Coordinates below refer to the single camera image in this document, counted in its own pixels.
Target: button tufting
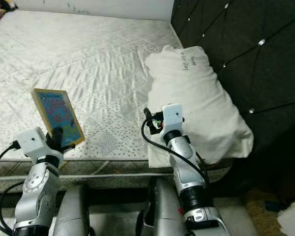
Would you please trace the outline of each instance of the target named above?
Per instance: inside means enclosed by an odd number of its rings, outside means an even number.
[[[261,39],[261,40],[259,41],[258,45],[259,45],[259,46],[262,46],[262,45],[264,45],[265,42],[266,42],[265,39]]]

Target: book cover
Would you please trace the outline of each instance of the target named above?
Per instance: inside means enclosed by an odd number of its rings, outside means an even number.
[[[54,128],[63,129],[61,147],[84,140],[66,91],[34,88],[31,94],[49,135]]]

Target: white quilted mattress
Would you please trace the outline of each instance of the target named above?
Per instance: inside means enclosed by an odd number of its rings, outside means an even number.
[[[65,160],[147,160],[140,135],[148,99],[144,60],[167,44],[180,47],[164,21],[6,14],[0,20],[0,153],[20,132],[46,131],[30,95],[42,88],[68,92],[86,138]],[[29,161],[20,150],[2,160]]]

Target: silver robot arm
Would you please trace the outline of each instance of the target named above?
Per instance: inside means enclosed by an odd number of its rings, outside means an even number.
[[[149,120],[147,126],[151,134],[160,133],[160,140],[167,148],[180,154],[199,169],[196,151],[190,144],[189,138],[183,136],[184,118],[181,105],[163,106],[162,111],[156,114],[151,114],[145,109],[145,114]],[[153,126],[151,120],[157,121],[159,129]],[[170,164],[174,170],[177,194],[188,235],[229,236],[218,210],[213,206],[207,181],[203,176],[171,153]]]
[[[47,145],[40,128],[28,130],[17,137],[24,155],[33,166],[23,184],[23,194],[16,205],[14,236],[47,236],[54,216],[60,179],[58,166],[63,162],[60,150]]]

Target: black tufted headboard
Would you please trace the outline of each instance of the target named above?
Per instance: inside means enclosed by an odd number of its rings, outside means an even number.
[[[175,0],[172,25],[184,47],[204,48],[255,135],[250,157],[224,179],[248,185],[253,168],[265,177],[293,162],[295,0]]]

